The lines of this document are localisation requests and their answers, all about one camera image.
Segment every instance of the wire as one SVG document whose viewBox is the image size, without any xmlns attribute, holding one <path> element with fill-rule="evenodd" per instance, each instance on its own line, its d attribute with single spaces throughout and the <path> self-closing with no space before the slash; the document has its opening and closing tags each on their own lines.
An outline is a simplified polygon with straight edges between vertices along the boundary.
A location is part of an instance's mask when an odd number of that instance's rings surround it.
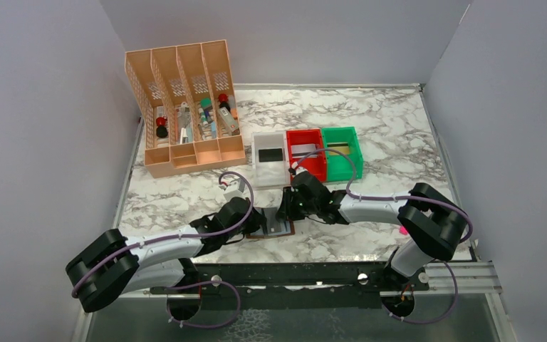
<svg viewBox="0 0 547 342">
<path fill-rule="evenodd" d="M 224 246 L 227 246 L 228 244 L 237 244 L 238 242 L 244 240 L 245 237 L 246 237 L 246 235 L 245 235 L 245 234 L 242 234 L 242 238 L 241 238 L 240 240 L 231 241 L 231 242 L 226 242 L 226 243 L 224 243 L 223 245 L 224 245 Z"/>
<path fill-rule="evenodd" d="M 463 212 L 459 208 L 457 208 L 453 205 L 447 204 L 446 202 L 441 202 L 441 201 L 438 201 L 436 199 L 424 198 L 424 197 L 419 197 L 419 196 L 378 197 L 378 196 L 362 196 L 362 195 L 356 195 L 356 194 L 352 193 L 351 190 L 349 190 L 349 186 L 351 186 L 351 183 L 353 183 L 353 181 L 357 177 L 358 171 L 355 168 L 355 164 L 353 163 L 351 158 L 349 158 L 349 156 L 347 156 L 345 153 L 343 153 L 339 150 L 335 150 L 335 149 L 329 148 L 329 147 L 318 148 L 317 150 L 311 151 L 311 152 L 307 153 L 306 155 L 304 155 L 301 159 L 299 159 L 298 162 L 296 163 L 296 167 L 294 169 L 296 169 L 305 159 L 309 158 L 309 156 L 314 155 L 316 153 L 324 152 L 324 151 L 336 153 L 337 155 L 340 155 L 340 156 L 344 157 L 349 162 L 349 164 L 351 164 L 351 168 L 353 169 L 353 174 L 351 175 L 351 179 L 347 183 L 347 187 L 345 187 L 345 191 L 347 192 L 347 195 L 349 195 L 349 197 L 356 198 L 356 199 L 359 199 L 359 200 L 385 201 L 385 202 L 386 201 L 398 201 L 398 200 L 400 200 L 400 201 L 401 200 L 415 200 L 415 201 L 421 201 L 421 202 L 427 202 L 427 203 L 439 205 L 439 206 L 442 206 L 444 208 L 447 208 L 447 209 L 450 209 L 450 210 L 453 210 L 453 211 L 457 212 L 458 214 L 460 214 L 460 216 L 462 216 L 467 221 L 467 224 L 469 225 L 469 230 L 464 235 L 464 237 L 462 237 L 462 239 L 460 239 L 459 243 L 465 242 L 473 234 L 473 222 L 469 218 L 469 215 L 467 215 L 466 212 Z M 393 318 L 395 318 L 399 321 L 402 321 L 402 322 L 405 322 L 405 323 L 410 323 L 410 324 L 431 324 L 431 323 L 439 322 L 442 319 L 445 319 L 446 317 L 448 317 L 452 313 L 454 308 L 456 307 L 456 304 L 458 303 L 458 283 L 456 281 L 456 276 L 454 275 L 454 272 L 449 267 L 449 265 L 445 261 L 443 261 L 443 264 L 449 270 L 449 273 L 452 275 L 452 281 L 454 282 L 454 299 L 452 300 L 452 304 L 449 306 L 447 311 L 445 311 L 445 313 L 443 313 L 441 316 L 439 316 L 437 318 L 434 318 L 434 319 L 431 319 L 431 320 L 428 320 L 428 321 L 415 321 L 415 320 L 411 320 L 411 319 L 406 319 L 404 317 L 396 316 L 393 313 L 391 313 L 389 311 L 389 309 L 387 309 L 385 306 L 383 306 L 383 307 L 385 307 L 385 310 L 387 310 L 387 312 L 389 312 L 389 316 L 391 316 L 391 317 L 393 317 Z"/>
<path fill-rule="evenodd" d="M 418 321 L 418 320 L 409 319 L 405 317 L 399 317 L 395 315 L 394 313 L 392 313 L 391 311 L 389 311 L 389 309 L 387 309 L 387 307 L 383 305 L 382 307 L 385 308 L 385 310 L 389 313 L 389 317 L 397 319 L 398 321 L 401 321 L 404 323 L 408 323 L 408 324 L 422 325 L 422 324 L 437 323 L 443 319 L 446 319 L 452 313 L 452 311 L 456 307 L 456 304 L 458 304 L 458 282 L 456 281 L 456 276 L 454 275 L 454 271 L 452 271 L 452 268 L 445 261 L 442 261 L 442 262 L 443 262 L 443 265 L 447 267 L 447 270 L 449 271 L 449 273 L 452 275 L 452 281 L 454 282 L 454 298 L 452 299 L 452 304 L 449 305 L 449 308 L 447 308 L 447 310 L 439 317 L 436 317 L 434 319 L 430 319 L 427 321 Z"/>
<path fill-rule="evenodd" d="M 240 293 L 238 292 L 236 287 L 234 287 L 234 285 L 231 285 L 227 281 L 218 281 L 218 280 L 202 281 L 202 282 L 199 282 L 199 283 L 185 285 L 185 286 L 171 286 L 171 287 L 167 287 L 167 289 L 169 289 L 169 290 L 186 290 L 186 289 L 191 289 L 192 287 L 197 287 L 197 286 L 202 286 L 202 285 L 212 285 L 212 284 L 225 285 L 225 286 L 229 287 L 234 292 L 234 295 L 236 296 L 236 311 L 234 311 L 234 313 L 231 315 L 231 317 L 227 321 L 225 321 L 223 323 L 212 324 L 212 325 L 187 323 L 186 321 L 178 321 L 175 317 L 173 317 L 173 315 L 167 309 L 167 313 L 169 314 L 169 318 L 170 318 L 169 322 L 171 322 L 171 321 L 177 322 L 177 323 L 179 323 L 180 327 L 191 326 L 192 328 L 217 329 L 217 328 L 221 328 L 221 327 L 226 326 L 226 325 L 232 323 L 233 321 L 235 321 L 236 318 L 238 318 L 238 315 L 240 314 L 240 306 L 241 306 Z"/>
<path fill-rule="evenodd" d="M 171 234 L 171 235 L 166 235 L 166 236 L 163 236 L 163 237 L 156 237 L 154 239 L 146 240 L 146 241 L 144 241 L 144 245 L 155 244 L 157 242 L 163 242 L 163 241 L 167 241 L 167 240 L 171 240 L 171 239 L 179 239 L 180 237 L 184 237 L 184 238 L 215 237 L 217 235 L 222 235 L 222 234 L 229 233 L 229 232 L 233 231 L 234 229 L 240 227 L 249 218 L 249 216 L 250 216 L 250 214 L 253 210 L 253 203 L 254 203 L 253 188 L 252 188 L 251 184 L 249 183 L 249 181 L 246 180 L 246 178 L 244 178 L 243 175 L 240 175 L 238 172 L 234 172 L 234 171 L 225 171 L 225 172 L 221 173 L 220 176 L 219 176 L 219 184 L 222 183 L 222 178 L 226 175 L 234 175 L 234 176 L 239 177 L 246 184 L 246 187 L 249 188 L 249 192 L 251 194 L 249 209 L 246 211 L 246 214 L 240 219 L 240 221 L 238 221 L 236 224 L 233 224 L 231 227 L 223 229 L 219 232 L 203 233 L 203 234 Z M 108 262 L 112 261 L 114 258 L 121 255 L 122 253 L 125 253 L 125 252 L 127 252 L 131 249 L 137 248 L 139 246 L 140 246 L 139 242 L 136 242 L 134 244 L 130 244 L 126 247 L 123 247 L 123 248 L 117 250 L 116 252 L 113 252 L 112 254 L 110 254 L 106 258 L 104 258 L 104 260 L 98 262 L 97 265 L 95 265 L 92 269 L 90 269 L 89 272 L 87 272 L 82 278 L 80 278 L 80 280 L 77 281 L 77 283 L 74 285 L 74 287 L 72 288 L 72 298 L 78 298 L 78 290 L 84 285 L 84 283 L 87 281 L 87 279 L 89 279 L 89 277 L 94 275 L 94 273 L 97 270 L 99 270 L 101 267 L 103 267 Z"/>
<path fill-rule="evenodd" d="M 311 221 L 315 221 L 315 222 L 317 222 L 317 223 L 328 224 L 328 223 L 326 223 L 326 222 L 324 222 L 324 221 L 318 221 L 317 219 L 312 219 L 312 218 L 309 217 L 309 216 L 307 216 L 307 218 L 310 219 Z"/>
<path fill-rule="evenodd" d="M 464 218 L 465 221 L 467 221 L 467 224 L 469 225 L 469 230 L 467 231 L 467 234 L 464 235 L 464 237 L 462 237 L 462 239 L 460 239 L 459 243 L 465 242 L 473 234 L 473 222 L 469 218 L 469 215 L 467 215 L 466 212 L 463 212 L 459 208 L 457 208 L 453 205 L 447 204 L 446 202 L 438 201 L 436 199 L 430 199 L 430 198 L 419 197 L 419 196 L 410 196 L 410 195 L 397 196 L 397 197 L 378 197 L 378 196 L 362 196 L 362 195 L 354 194 L 353 192 L 351 192 L 351 190 L 349 190 L 349 187 L 351 186 L 351 183 L 353 183 L 353 181 L 357 177 L 358 171 L 355 168 L 355 164 L 353 163 L 353 161 L 345 153 L 343 153 L 339 150 L 335 150 L 335 149 L 329 148 L 329 147 L 318 148 L 317 150 L 311 151 L 311 152 L 307 153 L 306 155 L 304 155 L 301 159 L 299 159 L 298 162 L 296 163 L 296 167 L 298 167 L 305 159 L 309 158 L 309 156 L 314 155 L 316 153 L 324 152 L 324 151 L 336 153 L 337 155 L 340 155 L 340 156 L 344 157 L 349 162 L 349 164 L 351 164 L 351 168 L 353 169 L 353 174 L 351 175 L 351 179 L 349 180 L 349 182 L 347 183 L 347 187 L 345 188 L 345 191 L 347 192 L 347 195 L 349 197 L 356 198 L 358 200 L 385 201 L 385 202 L 387 202 L 387 201 L 414 200 L 414 201 L 421 201 L 421 202 L 426 202 L 426 203 L 439 205 L 441 207 L 444 207 L 444 208 L 447 208 L 447 209 L 450 209 L 450 210 L 453 210 L 453 211 L 457 212 L 460 216 L 462 216 Z"/>
</svg>

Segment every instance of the red bottle cap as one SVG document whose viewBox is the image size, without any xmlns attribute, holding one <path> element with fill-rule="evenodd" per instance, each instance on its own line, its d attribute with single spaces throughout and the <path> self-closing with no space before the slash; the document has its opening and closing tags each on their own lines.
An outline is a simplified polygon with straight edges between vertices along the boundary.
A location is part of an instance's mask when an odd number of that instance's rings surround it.
<svg viewBox="0 0 547 342">
<path fill-rule="evenodd" d="M 167 119 L 160 117 L 156 118 L 156 126 L 164 126 L 167 124 Z"/>
</svg>

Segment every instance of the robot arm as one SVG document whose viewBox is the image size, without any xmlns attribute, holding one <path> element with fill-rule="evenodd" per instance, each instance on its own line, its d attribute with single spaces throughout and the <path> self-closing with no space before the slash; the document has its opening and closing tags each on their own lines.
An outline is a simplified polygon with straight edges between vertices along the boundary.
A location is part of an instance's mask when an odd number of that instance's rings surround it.
<svg viewBox="0 0 547 342">
<path fill-rule="evenodd" d="M 186 276 L 188 267 L 183 265 L 184 261 L 220 249 L 237 234 L 263 229 L 266 219 L 253 207 L 242 224 L 229 230 L 251 208 L 250 202 L 242 198 L 243 188 L 239 181 L 231 183 L 225 190 L 228 202 L 217 213 L 196 219 L 173 232 L 129 238 L 118 229 L 103 233 L 66 267 L 68 277 L 78 289 L 76 295 L 83 309 L 86 312 L 102 309 L 127 291 L 174 286 Z M 389 197 L 407 194 L 452 204 L 424 183 Z M 293 178 L 290 187 L 284 188 L 276 218 L 297 221 L 313 214 L 328 224 L 402 224 L 412 240 L 396 249 L 385 266 L 383 274 L 389 284 L 405 284 L 433 259 L 450 260 L 467 224 L 457 213 L 434 204 L 410 199 L 362 201 L 352 198 L 345 190 L 331 192 L 314 176 L 301 172 Z M 83 277 L 86 280 L 79 284 Z"/>
<path fill-rule="evenodd" d="M 425 183 L 417 183 L 410 191 L 386 196 L 391 200 L 372 201 L 351 197 L 345 190 L 331 192 L 309 172 L 300 172 L 293 178 L 291 187 L 284 188 L 277 217 L 296 221 L 314 214 L 328 224 L 381 222 L 403 225 L 412 239 L 393 252 L 385 273 L 388 280 L 405 284 L 432 260 L 451 260 L 467 226 L 465 218 L 442 205 L 415 199 L 393 200 L 406 197 L 456 207 Z"/>
</svg>

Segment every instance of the green box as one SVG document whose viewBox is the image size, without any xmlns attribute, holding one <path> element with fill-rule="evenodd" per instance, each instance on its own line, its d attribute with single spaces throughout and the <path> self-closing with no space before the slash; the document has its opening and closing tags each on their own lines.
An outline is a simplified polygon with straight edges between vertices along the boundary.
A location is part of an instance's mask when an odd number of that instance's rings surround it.
<svg viewBox="0 0 547 342">
<path fill-rule="evenodd" d="M 360 149 L 358 134 L 355 132 L 355 127 L 333 127 L 322 128 L 322 140 L 324 147 L 334 148 L 336 150 L 349 149 L 349 158 L 355 164 L 358 171 L 356 179 L 362 177 L 364 170 L 364 157 Z M 346 147 L 339 147 L 338 144 L 346 143 Z M 328 174 L 326 181 L 337 182 L 341 180 L 350 180 L 353 174 L 353 169 L 349 162 L 342 156 L 334 152 L 326 152 L 326 162 L 328 163 Z"/>
</svg>

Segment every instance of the red box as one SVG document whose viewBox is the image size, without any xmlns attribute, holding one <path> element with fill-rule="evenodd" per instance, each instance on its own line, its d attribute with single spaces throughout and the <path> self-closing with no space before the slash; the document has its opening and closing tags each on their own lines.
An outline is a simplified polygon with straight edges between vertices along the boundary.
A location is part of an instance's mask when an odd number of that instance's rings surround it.
<svg viewBox="0 0 547 342">
<path fill-rule="evenodd" d="M 294 145 L 314 144 L 316 149 L 324 147 L 322 132 L 320 130 L 288 130 L 286 131 L 286 140 L 288 143 L 288 156 L 291 166 L 294 162 L 298 162 L 301 159 L 301 157 L 292 156 L 292 147 Z M 306 168 L 307 171 L 316 176 L 320 182 L 326 181 L 327 165 L 324 152 L 318 153 L 315 158 L 305 159 L 300 166 Z"/>
</svg>

